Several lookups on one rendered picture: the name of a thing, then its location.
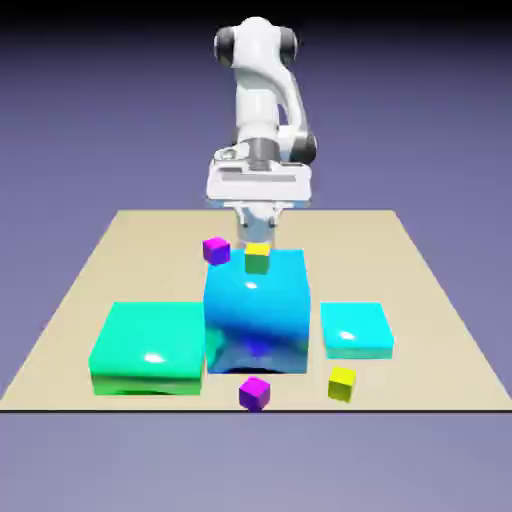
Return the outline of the large green box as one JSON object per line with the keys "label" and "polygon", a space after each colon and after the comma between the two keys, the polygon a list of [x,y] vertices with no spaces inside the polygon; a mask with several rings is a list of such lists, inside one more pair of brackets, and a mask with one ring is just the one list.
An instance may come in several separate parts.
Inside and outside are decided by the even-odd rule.
{"label": "large green box", "polygon": [[204,358],[200,302],[115,302],[88,368],[97,395],[196,396]]}

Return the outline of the small purple cube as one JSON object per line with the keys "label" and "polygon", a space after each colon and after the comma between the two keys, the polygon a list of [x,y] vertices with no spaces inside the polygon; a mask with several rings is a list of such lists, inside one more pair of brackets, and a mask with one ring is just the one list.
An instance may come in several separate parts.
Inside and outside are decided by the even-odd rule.
{"label": "small purple cube", "polygon": [[269,382],[249,377],[239,387],[239,404],[251,412],[263,410],[270,401],[270,391]]}
{"label": "small purple cube", "polygon": [[211,265],[221,265],[230,261],[231,244],[222,237],[213,237],[203,241],[203,258]]}

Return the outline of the large cyan box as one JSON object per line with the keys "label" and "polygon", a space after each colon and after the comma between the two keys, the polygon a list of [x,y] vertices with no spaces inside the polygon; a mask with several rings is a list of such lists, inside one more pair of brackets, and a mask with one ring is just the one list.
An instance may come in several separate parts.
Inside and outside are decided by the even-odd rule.
{"label": "large cyan box", "polygon": [[394,336],[378,302],[322,302],[328,359],[391,359]]}

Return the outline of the large blue box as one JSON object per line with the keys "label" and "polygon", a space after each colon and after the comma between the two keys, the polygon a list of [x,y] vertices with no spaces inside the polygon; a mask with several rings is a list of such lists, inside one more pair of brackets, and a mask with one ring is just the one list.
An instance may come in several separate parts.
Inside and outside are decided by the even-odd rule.
{"label": "large blue box", "polygon": [[264,274],[248,273],[245,252],[207,271],[203,294],[211,374],[304,374],[311,292],[304,252],[273,249]]}

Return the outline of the small yellow cube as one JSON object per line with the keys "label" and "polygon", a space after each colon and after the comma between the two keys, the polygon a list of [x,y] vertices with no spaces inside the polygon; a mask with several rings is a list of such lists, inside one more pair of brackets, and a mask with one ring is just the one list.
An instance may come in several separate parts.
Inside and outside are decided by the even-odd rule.
{"label": "small yellow cube", "polygon": [[245,271],[248,274],[266,274],[270,266],[271,246],[268,243],[250,242],[245,246]]}
{"label": "small yellow cube", "polygon": [[349,403],[356,380],[356,372],[352,369],[334,367],[328,381],[328,397]]}

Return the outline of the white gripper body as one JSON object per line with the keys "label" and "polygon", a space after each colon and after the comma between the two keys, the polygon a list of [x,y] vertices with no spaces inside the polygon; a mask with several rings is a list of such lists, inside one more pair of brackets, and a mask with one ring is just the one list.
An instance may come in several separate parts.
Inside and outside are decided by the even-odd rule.
{"label": "white gripper body", "polygon": [[207,198],[220,204],[310,201],[312,170],[290,162],[270,162],[269,170],[251,170],[247,160],[212,161],[206,183]]}

